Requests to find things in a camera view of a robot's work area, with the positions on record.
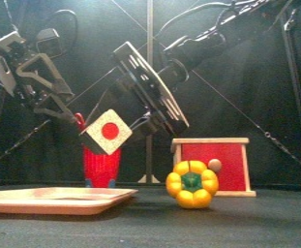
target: wooden box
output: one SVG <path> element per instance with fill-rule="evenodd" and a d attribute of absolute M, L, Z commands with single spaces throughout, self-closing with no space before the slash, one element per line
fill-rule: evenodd
<path fill-rule="evenodd" d="M 219 192 L 216 196 L 255 197 L 250 187 L 246 145 L 248 138 L 224 139 L 174 139 L 171 151 L 174 164 L 199 160 L 208 165 L 219 159 L 223 167 L 218 173 Z"/>

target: black curtain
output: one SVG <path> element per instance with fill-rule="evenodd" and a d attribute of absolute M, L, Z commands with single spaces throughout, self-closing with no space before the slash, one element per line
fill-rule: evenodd
<path fill-rule="evenodd" d="M 8 3 L 22 36 L 32 40 L 43 28 L 55 27 L 64 47 L 71 45 L 75 23 L 68 15 L 58 18 L 51 16 L 58 10 L 75 11 L 79 20 L 78 43 L 54 62 L 78 96 L 68 107 L 87 117 L 104 90 L 119 76 L 114 71 L 103 78 L 115 67 L 110 60 L 112 51 L 130 41 L 147 57 L 147 1 L 80 0 L 76 3 L 72 0 L 11 0 Z M 154 33 L 168 19 L 194 4 L 192 0 L 154 1 Z M 164 47 L 182 36 L 198 35 L 207 30 L 218 14 L 219 10 L 211 10 L 190 16 L 154 41 L 154 67 L 158 71 L 163 67 L 160 58 Z M 301 72 L 301 20 L 298 23 L 294 42 Z M 0 1 L 0 36 L 10 31 L 7 10 Z M 270 132 L 301 160 L 301 127 L 286 53 L 278 23 L 263 36 L 227 50 L 223 55 L 204 58 L 202 65 L 191 72 L 190 80 L 172 89 L 192 124 L 182 138 L 250 138 L 247 155 L 254 184 L 301 183 L 301 166 L 263 132 Z M 0 111 L 0 155 L 47 118 L 23 108 L 10 95 L 6 96 Z M 164 181 L 172 170 L 171 141 L 172 138 L 163 131 L 154 135 L 152 173 L 159 181 Z M 120 182 L 142 179 L 147 170 L 147 156 L 144 140 L 123 148 Z M 83 147 L 78 128 L 54 119 L 0 161 L 0 178 L 82 181 Z"/>

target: red circle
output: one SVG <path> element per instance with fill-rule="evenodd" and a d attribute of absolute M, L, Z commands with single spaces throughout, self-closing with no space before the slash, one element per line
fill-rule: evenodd
<path fill-rule="evenodd" d="M 103 136 L 107 140 L 114 140 L 119 135 L 119 128 L 118 126 L 108 122 L 106 123 L 104 127 L 103 127 Z"/>

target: wooden tray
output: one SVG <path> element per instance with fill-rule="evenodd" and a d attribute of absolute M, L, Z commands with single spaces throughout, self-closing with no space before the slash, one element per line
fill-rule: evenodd
<path fill-rule="evenodd" d="M 0 213 L 94 215 L 138 190 L 54 187 L 0 191 Z"/>

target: yellow bell pepper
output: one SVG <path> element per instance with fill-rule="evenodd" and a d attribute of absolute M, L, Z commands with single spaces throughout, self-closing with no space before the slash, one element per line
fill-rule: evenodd
<path fill-rule="evenodd" d="M 182 207 L 204 208 L 219 189 L 218 176 L 202 161 L 183 161 L 168 174 L 166 187 Z"/>

